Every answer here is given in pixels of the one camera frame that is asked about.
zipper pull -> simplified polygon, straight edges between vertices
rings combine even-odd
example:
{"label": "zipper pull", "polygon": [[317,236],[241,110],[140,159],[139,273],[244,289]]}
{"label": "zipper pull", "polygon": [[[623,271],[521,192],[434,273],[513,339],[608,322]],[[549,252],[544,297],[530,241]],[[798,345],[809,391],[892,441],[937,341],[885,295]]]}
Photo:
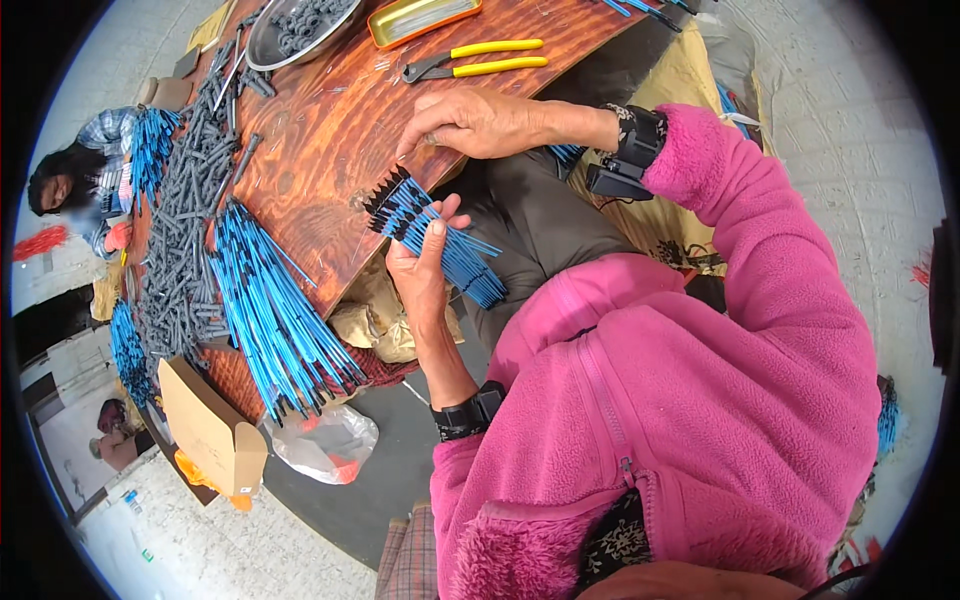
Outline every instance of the zipper pull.
{"label": "zipper pull", "polygon": [[620,459],[620,469],[623,470],[623,480],[627,482],[628,488],[635,488],[636,481],[634,480],[634,474],[630,469],[630,466],[634,461],[630,460],[629,456],[624,456]]}

gray pants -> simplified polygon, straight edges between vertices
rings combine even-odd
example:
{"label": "gray pants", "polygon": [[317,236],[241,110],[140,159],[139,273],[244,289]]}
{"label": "gray pants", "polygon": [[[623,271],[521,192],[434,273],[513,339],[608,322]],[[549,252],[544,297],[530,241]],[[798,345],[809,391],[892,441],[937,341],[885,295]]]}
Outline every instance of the gray pants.
{"label": "gray pants", "polygon": [[559,180],[545,151],[496,160],[471,160],[464,172],[433,194],[460,194],[469,231],[503,251],[487,264],[507,287],[507,298],[484,310],[464,296],[480,342],[493,351],[520,306],[564,269],[614,252],[639,252],[599,210]]}

red glove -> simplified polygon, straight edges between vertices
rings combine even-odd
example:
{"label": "red glove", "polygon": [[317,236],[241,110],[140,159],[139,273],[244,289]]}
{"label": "red glove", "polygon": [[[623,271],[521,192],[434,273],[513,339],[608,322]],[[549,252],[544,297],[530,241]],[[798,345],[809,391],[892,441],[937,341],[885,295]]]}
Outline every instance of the red glove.
{"label": "red glove", "polygon": [[133,237],[133,228],[129,223],[118,223],[107,233],[104,239],[104,249],[107,252],[113,252],[126,248],[130,244],[130,238]]}

zipper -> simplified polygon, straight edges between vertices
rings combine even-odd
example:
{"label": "zipper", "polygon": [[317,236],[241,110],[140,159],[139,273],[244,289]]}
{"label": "zipper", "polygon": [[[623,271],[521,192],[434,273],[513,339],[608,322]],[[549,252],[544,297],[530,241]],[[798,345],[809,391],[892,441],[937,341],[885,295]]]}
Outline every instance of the zipper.
{"label": "zipper", "polygon": [[593,353],[588,347],[587,339],[581,338],[580,343],[582,344],[582,352],[579,352],[581,362],[583,363],[584,368],[587,370],[589,380],[592,383],[590,388],[593,390],[593,397],[600,405],[600,412],[603,414],[604,420],[607,422],[608,429],[610,430],[613,438],[613,450],[617,455],[619,455],[619,458],[617,459],[617,469],[623,476],[623,481],[626,482],[627,487],[635,488],[636,480],[632,471],[634,463],[634,459],[632,458],[632,450],[629,442],[627,441],[627,435],[623,432],[623,427],[620,425],[620,419],[616,415],[616,410],[613,408],[613,403],[610,398],[610,390],[607,388],[607,383],[603,380],[603,375],[600,373],[600,369],[593,360]]}
{"label": "zipper", "polygon": [[[566,273],[560,272],[558,276],[566,276]],[[569,318],[569,316],[577,314],[577,307],[574,306],[573,299],[569,295],[569,282],[564,280],[563,283],[566,285],[559,286],[560,295],[564,303],[564,308],[566,308],[566,316]],[[607,428],[611,433],[614,454],[619,456],[616,465],[617,470],[619,470],[623,476],[623,481],[627,484],[627,488],[635,488],[636,479],[633,474],[633,451],[627,441],[626,434],[623,432],[623,427],[620,425],[620,419],[613,409],[610,390],[607,388],[607,383],[604,381],[602,373],[600,373],[600,368],[597,367],[596,361],[593,360],[593,353],[590,351],[586,336],[578,338],[576,344],[577,354],[580,356],[581,365],[587,372],[593,397],[597,401],[597,404],[600,405],[600,412],[607,422]]]}
{"label": "zipper", "polygon": [[627,482],[628,488],[636,487],[636,480],[634,479],[634,474],[631,471],[631,465],[634,461],[630,460],[629,456],[620,457],[620,469],[623,470],[623,479]]}

pink fleece jacket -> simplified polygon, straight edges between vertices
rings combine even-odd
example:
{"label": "pink fleece jacket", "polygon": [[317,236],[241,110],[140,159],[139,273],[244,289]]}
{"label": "pink fleece jacket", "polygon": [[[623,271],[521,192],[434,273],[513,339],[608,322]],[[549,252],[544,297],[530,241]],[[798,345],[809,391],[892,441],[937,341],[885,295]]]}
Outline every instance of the pink fleece jacket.
{"label": "pink fleece jacket", "polygon": [[659,109],[643,184],[716,227],[730,316],[640,254],[547,281],[493,353],[490,429],[434,450],[443,598],[568,596],[627,486],[656,561],[825,577],[876,456],[870,332],[780,163],[708,110]]}

